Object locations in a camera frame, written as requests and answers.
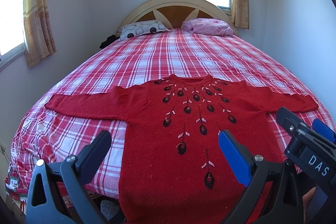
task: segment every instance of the white patterned pillow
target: white patterned pillow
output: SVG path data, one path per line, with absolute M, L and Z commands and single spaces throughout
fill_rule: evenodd
M 131 37 L 138 37 L 139 35 L 158 33 L 158 32 L 170 32 L 162 22 L 158 20 L 140 21 L 122 26 L 117 32 L 120 34 L 120 39 L 127 39 Z

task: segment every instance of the plaid fabric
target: plaid fabric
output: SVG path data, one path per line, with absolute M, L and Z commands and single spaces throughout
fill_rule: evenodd
M 319 118 L 331 129 L 336 128 L 330 114 L 306 85 L 248 42 L 238 37 L 211 37 L 174 29 L 170 33 L 116 41 L 45 94 L 23 118 L 14 136 L 11 178 L 6 178 L 7 191 L 16 196 L 27 194 L 36 160 L 56 162 L 63 161 L 68 155 L 77 155 L 100 130 L 105 129 L 111 132 L 112 148 L 86 189 L 118 198 L 125 122 L 66 117 L 47 110 L 44 104 L 54 93 L 109 92 L 116 85 L 126 88 L 172 73 L 181 77 L 211 74 L 228 81 L 246 80 L 254 86 L 269 86 L 275 92 L 310 94 L 320 108 L 298 116 L 309 125 Z M 290 136 L 276 124 L 275 115 L 269 115 L 268 121 L 280 150 L 284 151 Z M 11 180 L 15 185 L 9 188 Z

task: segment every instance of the person's hand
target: person's hand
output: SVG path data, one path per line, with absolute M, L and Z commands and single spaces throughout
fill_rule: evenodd
M 307 208 L 311 202 L 311 199 L 313 198 L 314 192 L 315 192 L 315 188 L 311 189 L 308 193 L 306 193 L 303 197 L 302 197 L 302 202 L 303 202 L 303 222 L 306 223 L 306 212 L 307 212 Z

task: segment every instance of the red knit sweater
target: red knit sweater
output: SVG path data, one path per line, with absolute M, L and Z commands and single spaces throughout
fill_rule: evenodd
M 252 154 L 281 161 L 266 114 L 282 106 L 318 108 L 309 95 L 210 75 L 171 75 L 94 95 L 56 94 L 45 105 L 68 116 L 128 123 L 119 198 L 129 222 L 193 224 L 219 223 L 244 189 L 218 146 L 218 132 L 228 129 Z

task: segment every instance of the black circle on pillow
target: black circle on pillow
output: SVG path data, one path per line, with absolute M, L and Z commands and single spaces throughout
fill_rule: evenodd
M 150 33 L 156 33 L 156 28 L 152 27 L 150 30 L 149 30 Z

